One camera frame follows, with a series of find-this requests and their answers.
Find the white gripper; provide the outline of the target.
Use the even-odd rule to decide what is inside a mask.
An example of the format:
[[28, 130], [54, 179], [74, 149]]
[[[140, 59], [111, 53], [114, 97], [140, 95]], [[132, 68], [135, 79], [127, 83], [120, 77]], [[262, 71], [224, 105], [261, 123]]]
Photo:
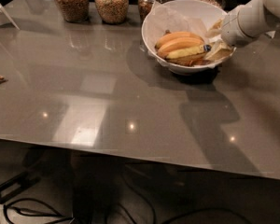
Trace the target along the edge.
[[239, 23], [238, 8], [230, 11], [225, 18], [217, 20], [206, 32], [208, 38], [221, 34], [222, 40], [211, 43], [211, 50], [204, 56], [208, 61], [218, 61], [230, 56], [233, 47], [244, 47], [254, 41], [254, 38], [246, 35]]

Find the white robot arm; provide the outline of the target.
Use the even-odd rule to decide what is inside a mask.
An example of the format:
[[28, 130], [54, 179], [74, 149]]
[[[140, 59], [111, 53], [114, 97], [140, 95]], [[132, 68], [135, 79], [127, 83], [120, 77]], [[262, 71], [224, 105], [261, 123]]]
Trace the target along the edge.
[[214, 43], [205, 59], [223, 60], [235, 48], [244, 47], [262, 34], [276, 30], [280, 30], [280, 0], [251, 0], [227, 13], [209, 29], [207, 35], [220, 35], [220, 40]]

